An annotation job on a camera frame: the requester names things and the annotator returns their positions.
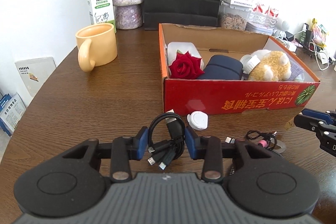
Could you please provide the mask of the black phone stand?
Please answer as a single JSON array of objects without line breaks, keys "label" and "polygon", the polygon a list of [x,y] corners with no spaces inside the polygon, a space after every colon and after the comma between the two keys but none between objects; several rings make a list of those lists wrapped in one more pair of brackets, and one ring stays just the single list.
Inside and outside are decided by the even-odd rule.
[{"label": "black phone stand", "polygon": [[302,26],[302,31],[300,33],[299,42],[304,47],[308,47],[310,41],[311,41],[311,30],[309,30],[309,25],[307,23],[304,23]]}]

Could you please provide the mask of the clear cotton swab box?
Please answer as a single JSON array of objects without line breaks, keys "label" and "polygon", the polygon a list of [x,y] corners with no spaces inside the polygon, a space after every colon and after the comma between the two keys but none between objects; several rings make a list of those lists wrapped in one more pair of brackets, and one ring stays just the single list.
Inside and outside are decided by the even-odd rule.
[{"label": "clear cotton swab box", "polygon": [[177,53],[185,54],[189,53],[192,57],[196,57],[201,60],[200,69],[204,68],[203,59],[197,50],[196,46],[192,42],[170,42],[166,45],[167,53],[167,65],[170,66],[177,58]]}]

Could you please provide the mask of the water bottle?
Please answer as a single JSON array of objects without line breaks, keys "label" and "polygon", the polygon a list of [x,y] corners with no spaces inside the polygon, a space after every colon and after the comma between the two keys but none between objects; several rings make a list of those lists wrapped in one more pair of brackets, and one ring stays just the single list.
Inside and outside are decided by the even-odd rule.
[{"label": "water bottle", "polygon": [[245,30],[261,32],[264,28],[265,23],[265,14],[263,8],[259,7],[259,4],[256,4],[255,8],[252,9]]},{"label": "water bottle", "polygon": [[270,28],[272,28],[272,30],[274,30],[274,27],[278,20],[279,11],[276,8],[270,8],[268,15],[269,15],[269,26]]},{"label": "water bottle", "polygon": [[273,31],[272,25],[272,14],[270,12],[270,7],[268,5],[260,5],[259,10],[261,13],[261,24],[262,26],[267,29],[268,32]]}]

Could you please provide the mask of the yellow plush toy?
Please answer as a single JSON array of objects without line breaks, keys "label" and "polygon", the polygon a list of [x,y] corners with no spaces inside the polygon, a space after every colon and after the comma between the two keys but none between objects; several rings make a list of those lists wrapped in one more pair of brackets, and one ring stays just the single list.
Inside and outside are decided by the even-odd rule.
[{"label": "yellow plush toy", "polygon": [[252,53],[260,62],[249,73],[251,81],[286,81],[291,76],[291,63],[283,51],[258,50]]}]

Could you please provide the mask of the navy zipper pouch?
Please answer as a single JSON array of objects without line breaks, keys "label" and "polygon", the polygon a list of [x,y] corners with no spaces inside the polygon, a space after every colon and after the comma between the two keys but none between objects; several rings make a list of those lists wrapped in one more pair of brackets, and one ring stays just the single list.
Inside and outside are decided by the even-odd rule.
[{"label": "navy zipper pouch", "polygon": [[240,61],[223,55],[214,55],[197,80],[241,80],[243,65]]}]

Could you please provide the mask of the red artificial rose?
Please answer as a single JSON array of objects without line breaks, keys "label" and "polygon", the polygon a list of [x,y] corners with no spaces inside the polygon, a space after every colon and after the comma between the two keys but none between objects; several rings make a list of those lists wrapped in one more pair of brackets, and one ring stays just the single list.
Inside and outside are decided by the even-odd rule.
[{"label": "red artificial rose", "polygon": [[177,52],[176,59],[169,66],[172,79],[195,80],[205,72],[201,68],[202,59],[186,53]]}]

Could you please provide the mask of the white small round device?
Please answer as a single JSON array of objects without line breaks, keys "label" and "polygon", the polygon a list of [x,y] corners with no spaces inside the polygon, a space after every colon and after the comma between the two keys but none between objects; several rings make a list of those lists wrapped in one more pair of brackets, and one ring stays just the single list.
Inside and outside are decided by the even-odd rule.
[{"label": "white small round device", "polygon": [[209,116],[202,111],[194,111],[187,115],[187,121],[194,130],[202,131],[208,128]]}]

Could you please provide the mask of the yellow ceramic mug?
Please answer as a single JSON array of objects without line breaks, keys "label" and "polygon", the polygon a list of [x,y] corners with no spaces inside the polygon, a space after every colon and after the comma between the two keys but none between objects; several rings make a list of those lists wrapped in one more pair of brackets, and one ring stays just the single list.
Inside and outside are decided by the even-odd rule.
[{"label": "yellow ceramic mug", "polygon": [[78,30],[75,34],[78,63],[82,71],[109,64],[117,57],[114,25],[99,23]]}]

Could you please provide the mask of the white charger block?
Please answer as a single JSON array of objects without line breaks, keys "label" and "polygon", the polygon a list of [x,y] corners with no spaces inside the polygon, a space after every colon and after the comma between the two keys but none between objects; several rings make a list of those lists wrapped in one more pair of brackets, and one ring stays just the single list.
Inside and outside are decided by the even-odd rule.
[{"label": "white charger block", "polygon": [[284,41],[286,48],[291,52],[296,52],[297,46],[294,42]]}]

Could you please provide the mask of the clear seed container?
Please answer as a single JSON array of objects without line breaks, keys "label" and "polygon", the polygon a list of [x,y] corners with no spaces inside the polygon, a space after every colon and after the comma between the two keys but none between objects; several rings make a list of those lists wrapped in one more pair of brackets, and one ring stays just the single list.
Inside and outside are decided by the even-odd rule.
[{"label": "clear seed container", "polygon": [[231,6],[222,2],[219,8],[219,25],[230,30],[244,31],[250,12],[248,7]]}]

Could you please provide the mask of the red cardboard box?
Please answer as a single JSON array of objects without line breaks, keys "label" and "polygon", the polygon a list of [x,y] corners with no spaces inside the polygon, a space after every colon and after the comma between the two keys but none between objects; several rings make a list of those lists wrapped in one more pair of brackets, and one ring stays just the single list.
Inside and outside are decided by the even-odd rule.
[{"label": "red cardboard box", "polygon": [[[171,23],[161,23],[158,32],[165,111],[187,115],[293,108],[299,112],[320,83],[272,36]],[[266,52],[283,53],[291,69],[267,64],[269,80],[259,80],[244,69],[253,55]]]}]

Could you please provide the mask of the white jar with lid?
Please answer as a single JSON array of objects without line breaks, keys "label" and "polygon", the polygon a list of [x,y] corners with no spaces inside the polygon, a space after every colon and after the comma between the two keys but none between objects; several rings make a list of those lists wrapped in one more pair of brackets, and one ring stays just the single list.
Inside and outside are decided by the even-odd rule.
[{"label": "white jar with lid", "polygon": [[257,55],[244,55],[240,62],[243,65],[243,72],[245,74],[250,74],[254,68],[260,63],[260,59],[257,57]]}]

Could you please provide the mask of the snack packet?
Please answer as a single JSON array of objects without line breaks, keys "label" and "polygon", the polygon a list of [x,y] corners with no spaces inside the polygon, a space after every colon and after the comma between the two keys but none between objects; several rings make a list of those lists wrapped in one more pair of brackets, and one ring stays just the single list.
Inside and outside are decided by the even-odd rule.
[{"label": "snack packet", "polygon": [[313,34],[312,41],[315,45],[324,49],[326,47],[326,33],[323,28],[318,24],[317,19],[312,20],[311,32]]}]

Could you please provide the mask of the purple fabric pouch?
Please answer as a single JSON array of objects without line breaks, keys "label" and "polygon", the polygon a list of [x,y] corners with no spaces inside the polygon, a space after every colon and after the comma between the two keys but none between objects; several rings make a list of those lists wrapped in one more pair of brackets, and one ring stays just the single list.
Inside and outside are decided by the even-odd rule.
[{"label": "purple fabric pouch", "polygon": [[291,65],[291,75],[288,81],[304,82],[304,70],[303,68],[293,60],[290,60]]}]

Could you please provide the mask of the yellow eraser block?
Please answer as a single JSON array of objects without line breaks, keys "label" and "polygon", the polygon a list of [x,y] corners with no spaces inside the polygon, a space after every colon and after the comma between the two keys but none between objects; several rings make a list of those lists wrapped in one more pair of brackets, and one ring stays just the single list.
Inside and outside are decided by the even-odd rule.
[{"label": "yellow eraser block", "polygon": [[287,123],[286,123],[286,125],[285,125],[285,129],[286,130],[289,130],[289,129],[291,129],[293,127],[293,122],[292,121],[288,121]]}]

